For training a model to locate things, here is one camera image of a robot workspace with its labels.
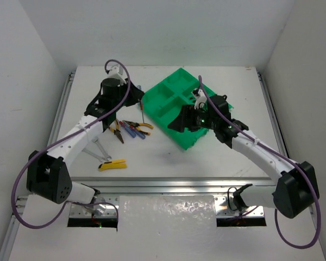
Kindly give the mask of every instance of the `blue screwdriver handle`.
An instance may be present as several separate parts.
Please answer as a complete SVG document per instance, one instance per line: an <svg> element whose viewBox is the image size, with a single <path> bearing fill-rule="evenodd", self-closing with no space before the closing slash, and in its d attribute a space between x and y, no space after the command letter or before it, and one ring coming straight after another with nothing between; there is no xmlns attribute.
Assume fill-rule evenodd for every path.
<svg viewBox="0 0 326 261"><path fill-rule="evenodd" d="M126 132L128 132L128 134L129 134L132 138L135 138L135 137L136 137L135 132L133 132L133 131L128 127L128 125L126 125L125 122L120 121L120 124L121 124L121 126L126 130Z"/></svg>
<svg viewBox="0 0 326 261"><path fill-rule="evenodd" d="M138 135L141 139L145 139L146 136L144 134L142 134L141 132L139 132L136 128L132 128L132 130L136 133L136 135Z"/></svg>

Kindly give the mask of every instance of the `black cable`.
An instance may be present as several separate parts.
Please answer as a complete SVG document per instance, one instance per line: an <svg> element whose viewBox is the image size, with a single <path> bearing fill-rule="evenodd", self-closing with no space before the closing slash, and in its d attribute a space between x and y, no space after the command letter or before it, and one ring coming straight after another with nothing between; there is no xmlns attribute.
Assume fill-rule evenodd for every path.
<svg viewBox="0 0 326 261"><path fill-rule="evenodd" d="M229 200L229 191L230 191L230 189L235 189L235 190L237 190L236 187L230 187L230 188L227 190L227 205L228 205L228 208L229 208L230 210L232 210L232 211L236 211L237 209L232 209L232 208L230 207L230 200Z"/></svg>

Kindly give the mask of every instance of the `wall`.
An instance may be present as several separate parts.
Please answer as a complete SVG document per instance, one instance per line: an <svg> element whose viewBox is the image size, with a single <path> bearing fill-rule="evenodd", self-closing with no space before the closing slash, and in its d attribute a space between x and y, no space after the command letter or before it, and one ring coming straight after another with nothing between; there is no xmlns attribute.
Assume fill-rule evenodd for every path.
<svg viewBox="0 0 326 261"><path fill-rule="evenodd" d="M0 246L14 179L47 143L65 79L18 0L0 0Z"/></svg>
<svg viewBox="0 0 326 261"><path fill-rule="evenodd" d="M62 71L268 62L294 0L20 0Z"/></svg>
<svg viewBox="0 0 326 261"><path fill-rule="evenodd" d="M297 0L265 77L290 156L315 167L326 255L326 0Z"/></svg>

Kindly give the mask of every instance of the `white table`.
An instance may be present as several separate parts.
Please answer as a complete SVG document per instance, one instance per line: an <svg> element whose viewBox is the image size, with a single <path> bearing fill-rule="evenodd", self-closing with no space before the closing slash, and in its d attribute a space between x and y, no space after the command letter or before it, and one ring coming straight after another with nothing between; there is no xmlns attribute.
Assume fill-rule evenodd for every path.
<svg viewBox="0 0 326 261"><path fill-rule="evenodd" d="M169 76L178 67L129 66L134 84L143 91ZM278 149L269 119L264 95L256 69L253 67L185 67L193 76L203 77L203 82L214 92L228 96L234 106L232 117L247 124L268 145ZM86 106L99 91L106 77L102 66L79 66L62 118L59 138L64 136L83 115ZM123 107L117 113L120 120L141 122L137 106ZM132 139L124 130L124 145L108 130L99 140L113 159L126 159L127 169L99 172L99 161L85 153L79 154L69 169L72 177L267 177L243 155L229 149L215 138L212 131L200 138L187 151L182 150L159 127L145 140ZM86 147L101 155L92 142Z"/></svg>
<svg viewBox="0 0 326 261"><path fill-rule="evenodd" d="M176 69L128 67L133 82L142 85L144 91ZM265 143L278 148L255 68L185 69L195 77L201 74L205 85L218 94L227 94L229 103L234 106L233 117L247 124ZM59 137L78 121L104 77L102 67L77 68ZM141 114L137 107L122 108L118 118L141 121ZM266 175L253 163L220 144L213 132L187 151L181 150L158 127L146 140L132 139L125 131L122 135L124 145L109 131L99 139L114 159L126 158L127 169L98 172L99 162L85 153L76 158L70 169L73 179L84 180L91 186L103 186L106 193L118 193L118 232L113 228L67 227L68 206L46 229L36 231L19 226L10 261L324 260L320 244L304 251L285 245L277 235L272 209L265 209L266 227L216 228L213 194L226 190L224 186L246 184L250 178L256 179L252 180L254 184L268 184L269 181L263 180ZM87 148L100 154L94 144ZM59 208L59 205L31 195L23 218L41 224L50 220ZM279 221L282 232L296 244L306 244L314 234L308 210L294 220L280 216Z"/></svg>

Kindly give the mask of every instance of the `yellow pliers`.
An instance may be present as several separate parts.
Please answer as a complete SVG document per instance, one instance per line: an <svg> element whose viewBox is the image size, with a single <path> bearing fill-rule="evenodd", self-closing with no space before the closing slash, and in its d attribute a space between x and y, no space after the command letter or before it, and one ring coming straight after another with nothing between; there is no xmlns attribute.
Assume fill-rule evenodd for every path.
<svg viewBox="0 0 326 261"><path fill-rule="evenodd" d="M141 132L144 135L151 135L151 132L144 132L142 129L139 128L139 126L142 126L142 127L147 127L147 128L153 129L153 126L151 124L138 123L138 122L133 122L133 121L124 121L124 122L126 122L128 125L132 126L133 128L136 128L139 132Z"/></svg>
<svg viewBox="0 0 326 261"><path fill-rule="evenodd" d="M103 170L126 169L126 168L127 168L126 160L118 159L118 160L113 160L113 161L104 162L103 164L100 164L98 170L103 171Z"/></svg>

